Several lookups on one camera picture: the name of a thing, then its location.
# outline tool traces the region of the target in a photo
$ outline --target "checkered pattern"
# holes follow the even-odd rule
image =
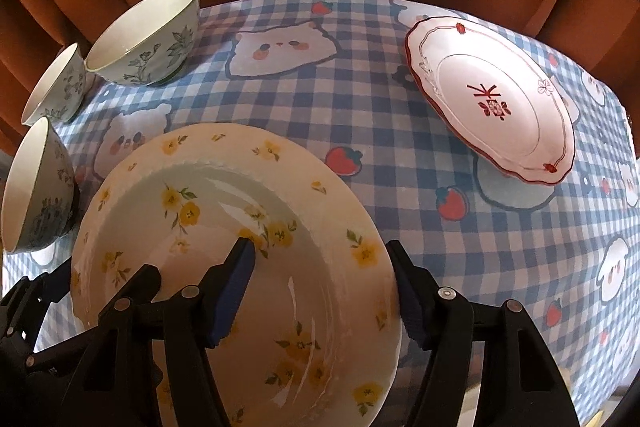
[[[331,11],[317,14],[313,8],[318,2],[328,3],[324,6]],[[582,69],[569,58],[479,21],[527,52],[549,76],[555,75],[580,110],[574,123],[574,169],[556,186],[552,199],[534,211],[489,204],[474,177],[478,158],[411,81],[404,54],[407,28],[398,21],[399,9],[389,0],[244,0],[203,9],[194,50],[176,80],[155,88],[97,82],[75,119],[58,127],[74,167],[86,170],[81,208],[100,185],[92,167],[111,118],[160,103],[172,106],[169,129],[234,121],[286,136],[320,158],[336,146],[362,152],[362,171],[346,182],[383,239],[400,239],[415,264],[469,300],[523,302],[557,363],[571,372],[572,396],[583,423],[627,370],[628,363],[612,365],[623,331],[631,327],[634,338],[638,336],[640,211],[626,204],[618,168],[619,163],[635,165],[623,124],[625,111],[602,84],[606,104],[600,107],[582,85]],[[466,14],[461,17],[478,22]],[[337,40],[336,58],[279,78],[227,76],[236,32],[309,19]],[[436,192],[442,187],[466,194],[468,214],[460,221],[439,214]],[[623,237],[630,249],[628,269],[619,295],[604,305],[596,276],[607,245],[616,237]],[[72,234],[59,241],[51,266],[68,257],[73,239]],[[44,269],[28,254],[5,256],[4,265],[9,284]],[[562,306],[562,319],[549,327],[546,310],[553,301]],[[38,347],[76,331],[65,300],[47,315]],[[397,426],[405,420],[426,361],[426,354],[405,337],[398,375],[376,425]]]

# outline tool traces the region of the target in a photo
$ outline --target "white plate with yellow flowers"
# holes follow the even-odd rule
[[[74,314],[96,325],[145,263],[162,275],[156,300],[197,284],[238,236],[254,241],[255,270],[231,333],[208,352],[232,425],[368,426],[398,365],[391,263],[341,179],[262,129],[191,125],[117,165],[79,230]],[[166,379],[158,400],[164,425],[175,425]]]

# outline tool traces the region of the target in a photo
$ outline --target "tablecloth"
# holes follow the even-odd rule
[[[194,49],[165,86],[95,83],[57,131],[85,209],[102,179],[145,140],[201,121],[286,136],[325,160],[385,241],[472,301],[523,302],[584,423],[638,349],[638,168],[614,93],[531,38],[463,13],[514,42],[552,77],[574,122],[574,168],[556,187],[500,174],[462,143],[409,74],[404,36],[450,14],[400,0],[242,0],[205,8]],[[77,227],[47,251],[5,255],[4,287],[70,254]],[[47,314],[37,349],[79,331],[68,296]],[[376,425],[398,426],[427,355],[406,335]]]

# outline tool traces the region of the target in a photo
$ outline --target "ceramic bowl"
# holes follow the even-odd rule
[[[367,427],[394,379],[396,280],[378,231],[321,160],[262,129],[203,123],[150,140],[107,176],[72,254],[86,327],[145,264],[156,300],[198,283],[236,239],[256,264],[228,337],[207,352],[232,425]],[[164,354],[154,359],[164,371]],[[165,378],[162,423],[175,425]]]
[[[84,97],[85,79],[78,44],[71,44],[40,77],[24,106],[22,124],[31,126],[41,116],[63,122],[70,120]]]
[[[25,135],[6,179],[0,227],[8,253],[41,250],[68,232],[78,204],[71,159],[46,117]]]
[[[89,51],[87,71],[123,86],[169,80],[193,48],[200,0],[142,0],[118,17]]]

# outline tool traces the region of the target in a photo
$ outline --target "yellow flower pattern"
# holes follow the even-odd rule
[[[269,140],[265,140],[263,145],[251,150],[256,156],[260,156],[260,158],[264,158],[265,160],[280,161],[280,146]]]
[[[191,245],[185,239],[176,237],[174,243],[169,248],[171,253],[187,253]]]
[[[167,138],[162,141],[162,152],[166,155],[171,156],[174,154],[180,145],[182,145],[185,140],[187,140],[187,135],[178,135],[175,138]]]
[[[78,295],[80,292],[80,272],[78,272],[75,268],[71,270],[71,291],[77,291]]]
[[[313,388],[322,387],[328,380],[329,372],[324,365],[324,360],[314,360],[309,367],[308,380]]]
[[[366,241],[353,230],[347,230],[347,239],[351,241],[351,255],[361,268],[378,264],[378,247],[371,241]]]
[[[100,263],[102,273],[113,275],[111,282],[116,288],[127,280],[127,274],[131,271],[130,268],[120,267],[121,256],[121,251],[106,252]]]
[[[388,319],[386,310],[380,308],[376,313],[376,324],[378,325],[378,331],[382,331],[386,326],[386,320]]]
[[[285,387],[292,380],[293,385],[298,385],[302,381],[303,373],[303,369],[292,360],[282,359],[276,366],[276,370],[266,378],[264,383]]]
[[[174,401],[171,398],[171,390],[169,388],[169,380],[165,378],[160,382],[158,386],[158,402],[163,405],[169,406],[169,409],[174,409]]]
[[[103,206],[105,206],[107,201],[109,201],[109,198],[111,198],[111,189],[109,187],[100,191],[100,196],[98,198],[98,212],[102,210]]]
[[[244,416],[244,408],[241,407],[229,417],[229,423],[231,423],[232,426],[240,425],[242,423],[243,416]]]
[[[265,259],[269,257],[269,253],[264,249],[264,238],[261,235],[258,235],[244,227],[238,231],[238,237],[251,239],[255,246],[255,250],[259,251]]]
[[[322,194],[326,194],[326,188],[324,188],[320,182],[311,182],[311,188],[316,192],[322,192]]]
[[[252,219],[258,221],[258,223],[261,223],[267,218],[267,214],[264,211],[264,208],[262,208],[261,206],[254,206],[252,204],[244,209],[244,213]]]
[[[197,225],[199,217],[200,208],[193,201],[187,201],[180,209],[180,225],[182,227]]]
[[[238,236],[251,239],[265,259],[269,258],[270,248],[288,248],[292,245],[293,232],[298,229],[295,219],[289,223],[282,220],[270,221],[264,208],[252,204],[244,209],[244,213],[256,222],[261,232],[242,227]]]
[[[293,331],[275,342],[284,350],[285,358],[280,360],[265,383],[284,387],[289,380],[293,380],[294,384],[299,384],[305,371],[306,379],[312,387],[319,388],[326,383],[329,372],[320,353],[320,344],[303,329],[301,322],[297,321]]]
[[[375,382],[367,382],[353,390],[353,399],[356,401],[361,416],[366,415],[369,407],[373,407],[380,399],[382,386]]]
[[[270,241],[272,247],[290,247],[291,243],[293,243],[291,232],[295,232],[296,227],[295,221],[291,224],[283,221],[273,221],[266,226],[267,240]]]
[[[190,227],[198,223],[200,217],[200,208],[193,201],[197,196],[185,187],[177,190],[167,184],[164,184],[164,190],[161,193],[162,207],[164,208],[164,218],[169,213],[175,214],[171,223],[171,229],[178,227],[180,233],[187,234],[185,227]]]
[[[180,207],[182,206],[182,197],[180,192],[175,190],[175,188],[168,187],[167,185],[165,186],[166,188],[162,192],[162,206],[167,212],[179,212]]]

